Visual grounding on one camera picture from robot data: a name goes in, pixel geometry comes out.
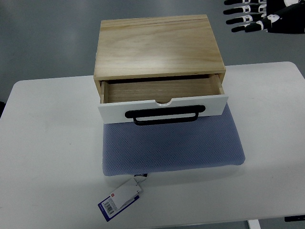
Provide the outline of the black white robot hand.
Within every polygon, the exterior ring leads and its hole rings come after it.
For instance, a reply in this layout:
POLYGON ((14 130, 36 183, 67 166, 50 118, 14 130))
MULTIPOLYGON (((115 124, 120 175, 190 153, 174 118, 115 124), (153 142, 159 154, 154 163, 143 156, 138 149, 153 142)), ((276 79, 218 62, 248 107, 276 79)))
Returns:
POLYGON ((266 30, 270 33, 304 34, 305 2, 303 0, 225 0, 224 5, 236 5, 223 11, 225 15, 243 13, 229 19, 226 24, 242 25, 232 32, 254 32, 266 30))

